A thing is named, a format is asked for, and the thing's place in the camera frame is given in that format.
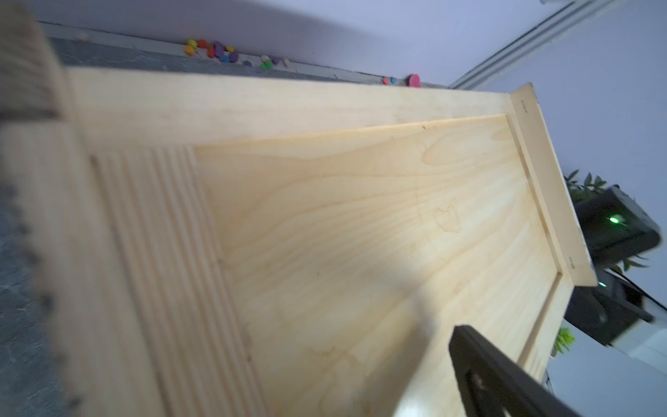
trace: white trim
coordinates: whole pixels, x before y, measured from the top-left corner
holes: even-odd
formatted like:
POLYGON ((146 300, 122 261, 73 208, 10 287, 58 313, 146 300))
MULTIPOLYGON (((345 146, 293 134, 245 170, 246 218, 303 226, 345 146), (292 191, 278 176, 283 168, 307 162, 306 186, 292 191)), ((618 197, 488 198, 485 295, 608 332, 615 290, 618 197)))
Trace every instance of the white trim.
POLYGON ((519 39, 468 71, 453 82, 449 88, 479 89, 575 26, 599 16, 623 1, 625 0, 571 1, 519 39))

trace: white wall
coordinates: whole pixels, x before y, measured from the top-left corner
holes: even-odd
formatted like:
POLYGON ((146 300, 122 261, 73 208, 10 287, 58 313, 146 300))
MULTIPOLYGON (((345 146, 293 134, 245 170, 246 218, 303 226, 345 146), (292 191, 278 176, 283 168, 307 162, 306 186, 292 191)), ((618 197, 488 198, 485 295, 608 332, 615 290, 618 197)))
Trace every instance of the white wall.
MULTIPOLYGON (((629 0, 480 89, 532 82, 563 171, 619 183, 667 226, 667 1, 629 0)), ((628 275, 667 304, 667 245, 628 275)), ((576 331, 554 392, 585 417, 665 416, 667 376, 576 331)))
POLYGON ((448 85, 566 3, 539 0, 20 0, 48 23, 448 85))

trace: wooden panel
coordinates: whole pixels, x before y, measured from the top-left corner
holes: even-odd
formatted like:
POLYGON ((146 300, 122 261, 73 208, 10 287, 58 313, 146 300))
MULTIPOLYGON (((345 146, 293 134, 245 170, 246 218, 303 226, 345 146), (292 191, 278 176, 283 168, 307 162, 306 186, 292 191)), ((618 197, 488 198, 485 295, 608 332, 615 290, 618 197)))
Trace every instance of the wooden panel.
POLYGON ((41 262, 35 286, 68 401, 82 416, 163 416, 123 266, 79 138, 64 121, 0 126, 3 174, 41 262))
POLYGON ((97 160, 173 415, 267 415, 191 148, 97 160))
POLYGON ((91 149, 201 144, 497 115, 506 94, 67 69, 91 149))
POLYGON ((557 271, 506 117, 196 153, 277 415, 461 415, 455 324, 519 358, 557 271))
POLYGON ((536 199, 544 215, 559 271, 577 286, 597 286, 584 235, 563 181, 554 147, 544 125, 532 84, 511 95, 514 110, 508 115, 536 199))

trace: raised wooden frame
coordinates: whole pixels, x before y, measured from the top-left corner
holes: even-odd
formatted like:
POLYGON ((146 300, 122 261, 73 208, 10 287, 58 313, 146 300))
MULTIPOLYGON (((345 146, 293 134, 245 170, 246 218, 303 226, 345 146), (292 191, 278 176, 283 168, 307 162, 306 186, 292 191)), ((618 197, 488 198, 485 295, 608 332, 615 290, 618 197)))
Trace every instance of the raised wooden frame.
POLYGON ((67 395, 80 415, 275 412, 265 401, 231 279, 219 262, 223 255, 198 185, 194 145, 504 116, 556 265, 516 358, 527 373, 541 378, 573 285, 597 284, 531 85, 502 94, 62 71, 22 8, 3 6, 0 15, 12 22, 0 29, 6 40, 0 67, 14 76, 0 84, 3 176, 18 190, 15 204, 31 230, 26 246, 40 259, 38 291, 55 302, 47 327, 54 354, 63 358, 67 395), (128 149, 136 152, 124 153, 128 149), (153 165, 155 171, 141 175, 174 180, 133 183, 153 165), (156 201, 178 210, 182 224, 190 226, 179 226, 156 201), (156 242, 172 222, 170 234, 156 242), (161 249, 143 252, 151 244, 161 249), (183 279, 160 293, 160 265, 172 259, 183 279), (200 316, 166 309, 164 299, 180 294, 190 294, 184 308, 200 316), (176 346, 189 338, 201 363, 184 360, 168 342, 176 346))

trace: gray surface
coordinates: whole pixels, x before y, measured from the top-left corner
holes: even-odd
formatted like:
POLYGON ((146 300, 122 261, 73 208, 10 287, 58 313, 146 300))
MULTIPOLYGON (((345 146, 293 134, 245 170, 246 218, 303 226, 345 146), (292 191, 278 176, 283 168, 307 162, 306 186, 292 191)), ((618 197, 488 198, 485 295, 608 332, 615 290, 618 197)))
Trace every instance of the gray surface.
POLYGON ((0 199, 0 416, 64 416, 65 397, 35 301, 30 269, 0 199))
POLYGON ((122 69, 144 69, 146 71, 169 71, 200 74, 239 75, 244 77, 266 77, 283 79, 309 79, 312 81, 341 81, 328 77, 307 75, 246 67, 244 65, 220 65, 214 60, 193 59, 187 56, 146 52, 97 43, 51 38, 51 46, 65 65, 86 67, 110 67, 122 69))

